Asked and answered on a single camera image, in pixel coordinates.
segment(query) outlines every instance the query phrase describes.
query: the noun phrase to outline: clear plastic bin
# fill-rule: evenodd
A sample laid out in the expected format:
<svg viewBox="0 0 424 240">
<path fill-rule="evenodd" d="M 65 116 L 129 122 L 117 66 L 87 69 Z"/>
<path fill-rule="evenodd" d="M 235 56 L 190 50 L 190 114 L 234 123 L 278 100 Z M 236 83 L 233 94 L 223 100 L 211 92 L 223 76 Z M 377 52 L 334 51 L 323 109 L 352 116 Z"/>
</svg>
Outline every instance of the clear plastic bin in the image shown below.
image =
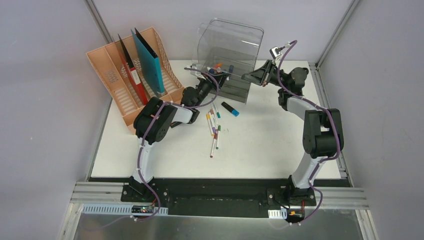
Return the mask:
<svg viewBox="0 0 424 240">
<path fill-rule="evenodd" d="M 245 103 L 250 82 L 241 76 L 255 69 L 264 30 L 260 27 L 215 18 L 209 24 L 202 23 L 197 31 L 197 46 L 193 51 L 193 63 L 203 71 L 207 68 L 227 72 L 233 65 L 229 81 L 226 81 L 220 96 Z"/>
</svg>

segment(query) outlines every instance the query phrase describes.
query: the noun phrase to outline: binder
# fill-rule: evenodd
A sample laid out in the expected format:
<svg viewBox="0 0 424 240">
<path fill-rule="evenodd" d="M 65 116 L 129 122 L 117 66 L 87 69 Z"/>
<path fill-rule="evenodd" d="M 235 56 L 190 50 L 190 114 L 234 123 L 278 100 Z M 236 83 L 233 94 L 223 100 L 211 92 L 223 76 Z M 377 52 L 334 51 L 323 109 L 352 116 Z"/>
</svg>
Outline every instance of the binder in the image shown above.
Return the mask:
<svg viewBox="0 0 424 240">
<path fill-rule="evenodd" d="M 146 105 L 148 102 L 147 96 L 146 96 L 147 91 L 145 87 L 143 86 L 139 73 L 137 72 L 137 69 L 134 67 L 134 63 L 131 60 L 130 54 L 128 53 L 127 48 L 125 47 L 124 42 L 122 41 L 121 36 L 119 36 L 119 34 L 118 34 L 118 37 L 119 37 L 119 42 L 122 46 L 122 51 L 125 58 L 124 56 L 122 56 L 121 52 L 118 51 L 119 57 L 125 68 L 126 75 L 128 76 L 128 79 L 131 82 L 131 85 L 134 88 L 135 93 L 137 94 L 140 101 L 143 103 L 143 105 Z"/>
<path fill-rule="evenodd" d="M 162 97 L 166 92 L 164 81 L 162 80 L 159 57 L 136 28 L 135 33 L 133 30 L 131 30 L 131 33 L 134 38 L 143 77 L 156 96 Z"/>
</svg>

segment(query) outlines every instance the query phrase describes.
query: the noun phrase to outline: white table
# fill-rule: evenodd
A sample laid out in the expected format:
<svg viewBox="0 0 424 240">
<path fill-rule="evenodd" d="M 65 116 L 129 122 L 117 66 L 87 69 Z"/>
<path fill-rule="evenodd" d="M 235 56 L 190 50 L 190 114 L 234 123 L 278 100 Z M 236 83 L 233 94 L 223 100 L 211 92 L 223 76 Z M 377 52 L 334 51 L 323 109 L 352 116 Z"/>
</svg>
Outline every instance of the white table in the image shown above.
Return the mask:
<svg viewBox="0 0 424 240">
<path fill-rule="evenodd" d="M 186 87 L 198 83 L 183 68 L 191 61 L 170 61 L 174 74 Z M 265 61 L 257 61 L 256 68 Z M 285 61 L 282 68 L 309 68 L 307 61 Z M 158 143 L 160 150 L 153 164 L 156 178 L 288 178 L 304 154 L 302 146 L 304 122 L 278 105 L 279 87 L 252 84 L 247 103 L 218 97 L 215 101 L 222 127 L 220 147 L 210 158 L 212 137 L 206 121 L 210 107 L 200 108 L 193 124 L 170 128 Z M 318 103 L 311 74 L 303 94 Z M 234 117 L 221 103 L 225 101 L 240 112 Z M 112 102 L 92 169 L 92 178 L 126 178 L 133 174 L 138 153 L 137 137 L 132 135 Z M 318 179 L 339 179 L 335 161 L 327 162 Z"/>
</svg>

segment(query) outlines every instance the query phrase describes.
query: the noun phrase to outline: peach storage crate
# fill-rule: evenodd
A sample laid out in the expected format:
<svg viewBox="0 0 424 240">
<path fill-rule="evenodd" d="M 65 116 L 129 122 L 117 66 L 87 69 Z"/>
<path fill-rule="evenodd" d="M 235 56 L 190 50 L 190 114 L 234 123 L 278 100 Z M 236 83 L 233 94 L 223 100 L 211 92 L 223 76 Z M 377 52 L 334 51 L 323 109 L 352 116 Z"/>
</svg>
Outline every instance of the peach storage crate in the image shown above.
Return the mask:
<svg viewBox="0 0 424 240">
<path fill-rule="evenodd" d="M 152 27 L 141 31 L 140 34 L 158 54 L 160 59 L 163 85 L 166 91 L 166 95 L 160 99 L 163 101 L 174 101 L 175 103 L 179 103 L 183 97 L 184 87 L 175 77 L 171 69 L 170 62 L 168 60 L 167 54 L 165 53 L 161 38 L 159 37 L 156 30 Z M 147 99 L 149 100 L 154 96 L 154 93 L 143 77 L 142 68 L 133 36 L 131 35 L 125 37 L 122 39 L 122 41 L 128 50 L 128 53 L 132 59 L 132 62 L 134 63 L 135 68 L 137 69 L 144 87 L 146 88 L 146 95 Z M 134 134 L 134 119 L 141 112 L 144 105 L 140 101 L 136 91 L 130 83 L 118 51 L 120 51 L 123 55 L 121 43 L 116 41 L 88 52 L 87 56 L 97 75 L 100 77 L 112 98 L 115 100 L 126 126 Z"/>
</svg>

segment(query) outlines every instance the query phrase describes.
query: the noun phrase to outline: gray wall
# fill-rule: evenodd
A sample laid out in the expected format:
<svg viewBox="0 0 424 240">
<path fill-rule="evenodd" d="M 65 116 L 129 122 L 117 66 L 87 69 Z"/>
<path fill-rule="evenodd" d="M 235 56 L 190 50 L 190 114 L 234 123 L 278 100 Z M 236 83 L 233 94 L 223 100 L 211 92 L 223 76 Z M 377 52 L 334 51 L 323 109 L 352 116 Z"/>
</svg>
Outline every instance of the gray wall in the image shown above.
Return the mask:
<svg viewBox="0 0 424 240">
<path fill-rule="evenodd" d="M 213 18 L 264 29 L 258 59 L 269 49 L 297 39 L 288 60 L 316 62 L 351 0 L 95 0 L 114 39 L 130 29 L 154 27 L 171 60 L 191 60 L 197 29 Z"/>
<path fill-rule="evenodd" d="M 109 94 L 84 1 L 0 3 L 0 239 L 58 237 L 94 154 Z"/>
<path fill-rule="evenodd" d="M 364 0 L 321 68 L 381 239 L 423 239 L 424 1 Z"/>
</svg>

